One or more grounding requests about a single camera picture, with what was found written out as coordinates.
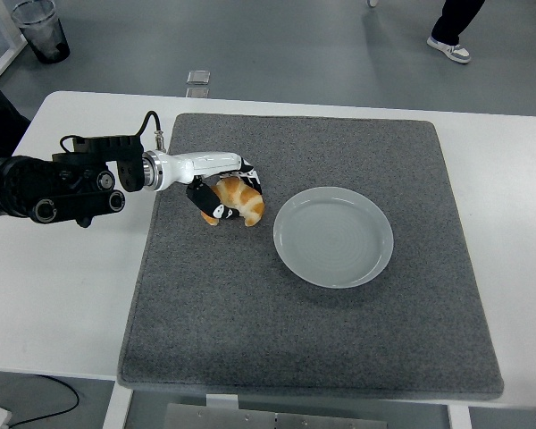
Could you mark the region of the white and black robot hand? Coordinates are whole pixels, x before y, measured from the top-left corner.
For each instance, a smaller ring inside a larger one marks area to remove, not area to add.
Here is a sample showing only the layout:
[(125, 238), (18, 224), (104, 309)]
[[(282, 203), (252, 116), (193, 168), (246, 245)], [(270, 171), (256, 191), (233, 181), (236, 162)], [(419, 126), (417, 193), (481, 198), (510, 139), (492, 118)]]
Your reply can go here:
[(203, 179), (218, 175), (221, 178), (238, 178), (250, 189), (262, 194), (254, 167), (241, 156), (228, 152), (198, 152), (176, 156), (163, 151), (143, 154), (145, 187), (161, 191), (178, 182), (187, 185), (188, 198), (213, 219), (231, 218), (238, 213), (228, 208)]

